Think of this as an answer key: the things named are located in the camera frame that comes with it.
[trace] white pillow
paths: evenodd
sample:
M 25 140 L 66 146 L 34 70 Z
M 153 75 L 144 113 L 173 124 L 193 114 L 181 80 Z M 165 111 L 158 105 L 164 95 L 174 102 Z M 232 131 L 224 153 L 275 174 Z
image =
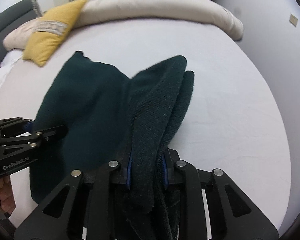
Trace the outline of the white pillow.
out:
M 243 24 L 230 11 L 210 0 L 89 0 L 75 28 L 138 17 L 161 17 L 213 24 L 238 41 Z
M 30 20 L 10 32 L 3 40 L 6 50 L 25 49 L 30 35 L 41 21 L 41 17 Z

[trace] metal screw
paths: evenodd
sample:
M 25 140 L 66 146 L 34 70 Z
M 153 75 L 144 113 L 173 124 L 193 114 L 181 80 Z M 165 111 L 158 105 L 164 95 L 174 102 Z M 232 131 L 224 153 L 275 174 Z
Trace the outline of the metal screw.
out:
M 178 167 L 184 167 L 184 166 L 186 166 L 186 162 L 183 161 L 183 160 L 179 160 L 179 161 L 176 162 L 176 165 L 177 165 Z
M 74 171 L 71 172 L 71 175 L 73 177 L 78 177 L 78 176 L 80 176 L 80 174 L 81 174 L 81 171 L 79 171 L 79 170 L 74 170 Z
M 110 162 L 109 162 L 109 166 L 110 166 L 110 167 L 113 167 L 113 168 L 114 168 L 114 167 L 116 167 L 116 166 L 118 166 L 118 165 L 119 165 L 119 163 L 118 163 L 117 161 L 110 161 Z
M 213 171 L 213 173 L 214 173 L 214 175 L 216 175 L 216 176 L 218 176 L 218 177 L 220 177 L 220 176 L 223 175 L 223 171 L 220 170 L 220 169 L 215 169 L 215 170 Z

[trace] dark green cloth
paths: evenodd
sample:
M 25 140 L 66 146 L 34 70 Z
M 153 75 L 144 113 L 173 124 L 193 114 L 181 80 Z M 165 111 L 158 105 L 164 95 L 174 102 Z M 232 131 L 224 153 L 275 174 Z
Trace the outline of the dark green cloth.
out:
M 40 149 L 40 160 L 31 165 L 33 199 L 40 202 L 74 169 L 94 170 L 113 160 L 128 139 L 131 190 L 116 192 L 116 212 L 126 225 L 116 228 L 119 239 L 175 239 L 179 196 L 162 189 L 161 157 L 190 103 L 194 74 L 185 68 L 186 59 L 175 56 L 129 79 L 76 52 L 55 78 L 34 123 L 34 130 L 65 124 L 69 132 Z

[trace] mattress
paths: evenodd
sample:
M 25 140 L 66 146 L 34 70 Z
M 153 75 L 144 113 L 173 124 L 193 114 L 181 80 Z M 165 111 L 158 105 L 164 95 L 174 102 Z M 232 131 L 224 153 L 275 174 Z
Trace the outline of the mattress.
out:
M 169 57 L 185 56 L 187 70 L 195 73 L 193 98 L 169 147 L 199 169 L 223 169 L 280 227 L 291 181 L 284 125 L 265 80 L 229 36 L 213 25 L 167 19 L 76 29 L 43 68 L 16 62 L 0 88 L 0 119 L 35 119 L 55 76 L 78 50 L 129 77 Z M 27 169 L 11 181 L 17 208 L 10 219 L 18 226 L 35 203 Z

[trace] headboard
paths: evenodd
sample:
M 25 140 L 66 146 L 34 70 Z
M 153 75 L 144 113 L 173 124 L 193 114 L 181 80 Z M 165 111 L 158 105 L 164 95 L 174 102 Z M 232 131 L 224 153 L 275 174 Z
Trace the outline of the headboard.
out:
M 0 62 L 7 54 L 3 39 L 21 24 L 41 16 L 37 0 L 20 1 L 0 13 Z

